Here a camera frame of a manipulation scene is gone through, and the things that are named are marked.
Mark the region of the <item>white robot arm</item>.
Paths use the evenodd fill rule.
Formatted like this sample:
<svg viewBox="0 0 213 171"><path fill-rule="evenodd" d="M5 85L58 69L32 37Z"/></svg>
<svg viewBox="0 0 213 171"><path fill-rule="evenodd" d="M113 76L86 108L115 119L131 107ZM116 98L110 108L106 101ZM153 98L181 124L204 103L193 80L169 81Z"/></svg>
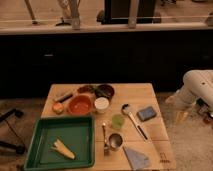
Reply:
<svg viewBox="0 0 213 171"><path fill-rule="evenodd" d="M176 122L187 117L187 109L198 99L213 110L213 70L190 70L184 74L183 86L173 94Z"/></svg>

